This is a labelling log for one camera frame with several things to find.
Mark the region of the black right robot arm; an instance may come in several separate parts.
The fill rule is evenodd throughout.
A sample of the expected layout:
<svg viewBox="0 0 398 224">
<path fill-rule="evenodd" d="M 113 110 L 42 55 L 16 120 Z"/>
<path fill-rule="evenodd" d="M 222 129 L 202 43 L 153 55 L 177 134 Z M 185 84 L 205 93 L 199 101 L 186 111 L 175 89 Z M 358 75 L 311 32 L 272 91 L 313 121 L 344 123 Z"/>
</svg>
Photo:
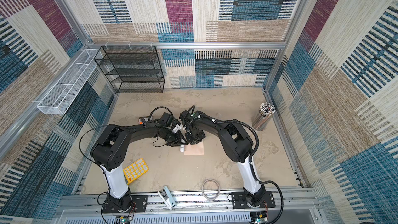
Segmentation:
<svg viewBox="0 0 398 224">
<path fill-rule="evenodd" d="M 271 180 L 261 181 L 257 173 L 253 157 L 259 149 L 260 141 L 254 128 L 237 119 L 219 120 L 201 111 L 184 110 L 179 119 L 184 125 L 189 141 L 204 139 L 205 132 L 219 138 L 227 157 L 238 166 L 243 179 L 243 191 L 250 206 L 261 205 L 266 193 L 265 185 L 272 184 L 279 193 L 280 207 L 284 207 L 280 187 Z"/>
</svg>

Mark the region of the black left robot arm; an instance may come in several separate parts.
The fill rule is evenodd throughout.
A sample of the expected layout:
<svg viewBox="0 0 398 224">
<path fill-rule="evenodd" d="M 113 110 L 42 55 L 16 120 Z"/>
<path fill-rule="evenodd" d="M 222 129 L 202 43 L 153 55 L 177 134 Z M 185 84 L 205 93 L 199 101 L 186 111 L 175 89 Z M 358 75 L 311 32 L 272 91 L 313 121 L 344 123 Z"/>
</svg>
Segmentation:
<svg viewBox="0 0 398 224">
<path fill-rule="evenodd" d="M 108 185 L 104 206 L 112 206 L 116 211 L 125 213 L 133 205 L 131 192 L 124 177 L 122 164 L 132 142 L 147 138 L 160 138 L 167 146 L 180 146 L 186 140 L 183 137 L 181 122 L 167 107 L 156 107 L 148 117 L 142 117 L 137 125 L 122 126 L 108 124 L 103 128 L 86 157 L 102 170 Z"/>
</svg>

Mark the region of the pink envelope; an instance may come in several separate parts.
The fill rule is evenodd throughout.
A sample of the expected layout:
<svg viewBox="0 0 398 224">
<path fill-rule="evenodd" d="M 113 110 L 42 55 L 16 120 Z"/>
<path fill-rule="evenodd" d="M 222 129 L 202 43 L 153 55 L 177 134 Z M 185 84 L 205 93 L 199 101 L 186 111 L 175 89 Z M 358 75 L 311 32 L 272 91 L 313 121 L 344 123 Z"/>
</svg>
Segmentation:
<svg viewBox="0 0 398 224">
<path fill-rule="evenodd" d="M 202 156 L 203 154 L 204 154 L 204 143 L 185 146 L 184 149 L 185 156 Z"/>
</svg>

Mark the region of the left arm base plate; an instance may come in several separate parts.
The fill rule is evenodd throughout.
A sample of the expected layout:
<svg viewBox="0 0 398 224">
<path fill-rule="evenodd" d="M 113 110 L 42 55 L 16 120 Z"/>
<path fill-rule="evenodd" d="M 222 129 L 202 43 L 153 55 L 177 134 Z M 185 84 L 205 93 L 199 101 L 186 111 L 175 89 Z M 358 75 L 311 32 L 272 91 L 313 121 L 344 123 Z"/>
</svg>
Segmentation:
<svg viewBox="0 0 398 224">
<path fill-rule="evenodd" d="M 122 199 L 116 199 L 112 196 L 106 198 L 103 204 L 103 214 L 117 214 L 117 213 L 129 213 L 132 207 L 135 206 L 133 212 L 143 213 L 147 207 L 148 196 L 147 195 L 130 195 L 129 197 L 124 196 Z"/>
</svg>

